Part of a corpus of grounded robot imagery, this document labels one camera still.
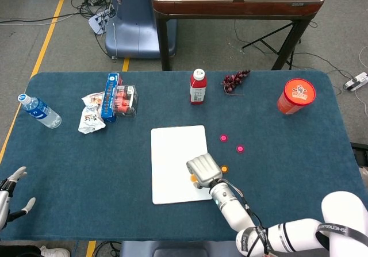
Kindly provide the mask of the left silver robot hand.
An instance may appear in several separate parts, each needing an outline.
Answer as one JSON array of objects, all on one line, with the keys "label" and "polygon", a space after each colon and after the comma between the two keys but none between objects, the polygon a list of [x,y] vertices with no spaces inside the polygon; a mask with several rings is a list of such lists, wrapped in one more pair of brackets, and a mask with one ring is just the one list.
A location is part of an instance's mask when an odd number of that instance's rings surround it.
[{"label": "left silver robot hand", "polygon": [[36,198],[32,197],[29,199],[25,207],[19,211],[13,213],[10,212],[9,205],[10,200],[13,197],[14,189],[19,179],[24,177],[26,174],[26,167],[22,166],[11,176],[1,181],[1,230],[6,228],[8,223],[28,214],[36,202]]}]

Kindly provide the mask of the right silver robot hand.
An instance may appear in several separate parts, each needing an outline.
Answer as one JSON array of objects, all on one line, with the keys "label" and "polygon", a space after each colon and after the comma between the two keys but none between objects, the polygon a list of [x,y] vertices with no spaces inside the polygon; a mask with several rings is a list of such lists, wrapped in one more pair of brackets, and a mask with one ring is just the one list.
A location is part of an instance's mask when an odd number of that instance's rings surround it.
[{"label": "right silver robot hand", "polygon": [[186,166],[189,173],[195,176],[194,186],[197,189],[212,189],[223,177],[220,167],[209,153],[188,161]]}]

